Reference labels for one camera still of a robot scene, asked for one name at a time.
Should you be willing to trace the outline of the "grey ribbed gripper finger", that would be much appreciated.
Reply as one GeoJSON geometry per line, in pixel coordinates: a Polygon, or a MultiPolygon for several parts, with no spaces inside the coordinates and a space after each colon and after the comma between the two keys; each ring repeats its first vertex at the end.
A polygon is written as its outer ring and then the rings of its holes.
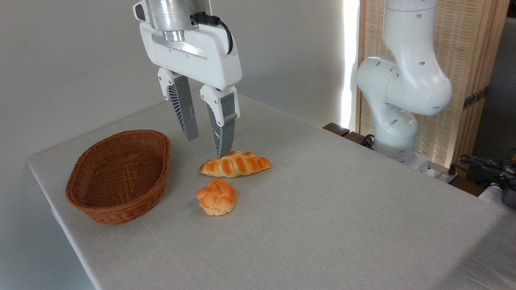
{"type": "Polygon", "coordinates": [[[199,133],[188,77],[166,68],[160,68],[157,75],[162,95],[166,101],[171,101],[187,141],[196,139],[199,133]]]}
{"type": "Polygon", "coordinates": [[[200,90],[202,99],[208,108],[217,158],[230,153],[235,132],[235,121],[240,117],[238,93],[236,87],[218,90],[209,85],[203,85],[200,90]]]}

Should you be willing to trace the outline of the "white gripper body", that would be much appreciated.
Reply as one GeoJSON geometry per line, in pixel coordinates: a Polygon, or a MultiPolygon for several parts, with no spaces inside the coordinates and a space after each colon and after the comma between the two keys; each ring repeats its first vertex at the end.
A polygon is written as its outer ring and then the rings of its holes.
{"type": "Polygon", "coordinates": [[[221,27],[199,24],[184,32],[184,41],[167,41],[145,22],[139,28],[147,55],[157,66],[220,90],[236,85],[243,76],[237,47],[227,54],[227,33],[221,27]]]}

